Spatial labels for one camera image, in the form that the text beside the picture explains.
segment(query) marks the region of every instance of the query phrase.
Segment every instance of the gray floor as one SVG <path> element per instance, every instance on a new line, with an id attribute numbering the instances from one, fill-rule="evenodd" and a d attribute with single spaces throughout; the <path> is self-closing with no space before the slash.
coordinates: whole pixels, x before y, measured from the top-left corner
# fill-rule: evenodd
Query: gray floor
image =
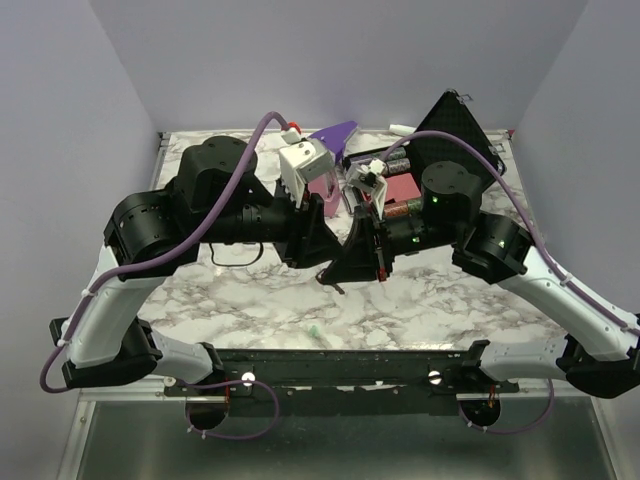
<path id="1" fill-rule="evenodd" d="M 526 423 L 545 399 L 505 402 L 503 427 Z M 226 433 L 266 419 L 230 419 Z M 98 404 L 81 479 L 597 479 L 615 478 L 583 397 L 559 399 L 529 434 L 496 437 L 456 417 L 285 418 L 250 442 L 186 433 L 177 403 Z"/>

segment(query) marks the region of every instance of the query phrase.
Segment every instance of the black bracket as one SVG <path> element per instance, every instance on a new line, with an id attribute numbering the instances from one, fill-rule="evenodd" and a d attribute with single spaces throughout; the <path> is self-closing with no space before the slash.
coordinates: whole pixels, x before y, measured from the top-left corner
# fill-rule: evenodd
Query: black bracket
<path id="1" fill-rule="evenodd" d="M 571 335 L 566 338 L 567 346 L 556 365 L 578 390 L 594 397 L 615 398 L 640 385 L 640 339 L 636 348 L 629 349 L 628 360 L 602 362 L 589 355 Z"/>
<path id="2" fill-rule="evenodd" d="M 458 393 L 488 394 L 495 381 L 479 368 L 487 342 L 467 351 L 342 351 L 342 350 L 228 350 L 218 354 L 224 379 L 241 379 L 251 371 L 271 386 L 283 416 L 456 415 Z M 518 385 L 501 382 L 501 393 Z M 264 389 L 250 387 L 200 390 L 176 384 L 165 388 L 170 397 L 224 397 L 224 401 L 188 402 L 194 426 L 212 428 L 225 415 L 269 417 L 273 399 Z"/>
<path id="3" fill-rule="evenodd" d="M 54 345 L 62 337 L 62 324 L 65 320 L 66 318 L 56 318 L 49 323 Z M 155 348 L 151 339 L 151 327 L 136 317 L 122 339 L 122 347 L 116 358 L 86 368 L 76 368 L 67 361 L 62 365 L 62 375 L 69 388 L 127 385 L 153 372 L 161 358 L 162 353 Z"/>

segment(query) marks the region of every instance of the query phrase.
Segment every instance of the small white object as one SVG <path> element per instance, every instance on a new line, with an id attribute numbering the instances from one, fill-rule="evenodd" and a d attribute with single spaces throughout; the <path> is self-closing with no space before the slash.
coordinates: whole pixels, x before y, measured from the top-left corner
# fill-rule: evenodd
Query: small white object
<path id="1" fill-rule="evenodd" d="M 302 204 L 306 185 L 335 167 L 333 155 L 317 138 L 283 147 L 278 154 L 282 182 L 296 208 Z"/>
<path id="2" fill-rule="evenodd" d="M 382 172 L 384 172 L 384 167 L 385 164 L 382 160 L 373 160 L 369 164 L 369 171 L 377 177 L 379 175 L 382 175 Z"/>
<path id="3" fill-rule="evenodd" d="M 431 370 L 428 377 L 431 385 L 440 385 L 442 383 L 442 376 L 437 370 Z"/>
<path id="4" fill-rule="evenodd" d="M 560 286 L 566 287 L 567 283 L 569 283 L 572 278 L 573 278 L 573 275 L 567 272 L 567 274 L 564 276 L 564 280 L 560 280 Z"/>
<path id="5" fill-rule="evenodd" d="M 255 382 L 256 376 L 253 374 L 253 372 L 244 372 L 240 379 L 244 382 Z M 253 383 L 243 383 L 243 385 L 245 387 L 250 387 L 251 385 L 253 385 Z"/>
<path id="6" fill-rule="evenodd" d="M 280 136 L 289 145 L 293 145 L 294 143 L 298 143 L 302 140 L 302 135 L 295 127 L 289 127 L 287 130 L 282 130 L 280 132 Z"/>
<path id="7" fill-rule="evenodd" d="M 414 133 L 416 129 L 415 127 L 409 127 L 408 125 L 398 125 L 392 123 L 391 125 L 389 125 L 389 131 L 394 135 L 398 135 L 399 137 L 405 137 Z"/>

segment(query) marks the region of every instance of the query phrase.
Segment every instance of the black panel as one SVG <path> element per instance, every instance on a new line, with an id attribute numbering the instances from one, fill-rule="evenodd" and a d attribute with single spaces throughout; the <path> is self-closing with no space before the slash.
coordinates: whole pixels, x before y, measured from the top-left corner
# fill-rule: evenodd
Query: black panel
<path id="1" fill-rule="evenodd" d="M 466 105 L 458 99 L 458 93 L 455 90 L 448 90 L 440 97 L 416 129 L 416 131 L 421 130 L 439 130 L 455 135 L 478 150 L 500 175 L 506 171 L 500 157 L 491 152 L 491 142 Z M 458 163 L 470 174 L 480 177 L 483 190 L 495 181 L 478 160 L 448 140 L 441 138 L 412 140 L 405 148 L 411 160 L 411 173 L 416 185 L 420 185 L 422 171 L 426 167 L 445 161 Z"/>

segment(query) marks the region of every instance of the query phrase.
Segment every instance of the white cable clip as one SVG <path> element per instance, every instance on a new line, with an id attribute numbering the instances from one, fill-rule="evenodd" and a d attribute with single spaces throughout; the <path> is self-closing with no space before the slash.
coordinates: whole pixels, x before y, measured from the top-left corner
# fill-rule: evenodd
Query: white cable clip
<path id="1" fill-rule="evenodd" d="M 572 278 L 573 278 L 573 275 L 567 272 L 567 274 L 564 276 L 564 280 L 560 280 L 560 286 L 566 287 L 567 283 L 569 283 Z"/>

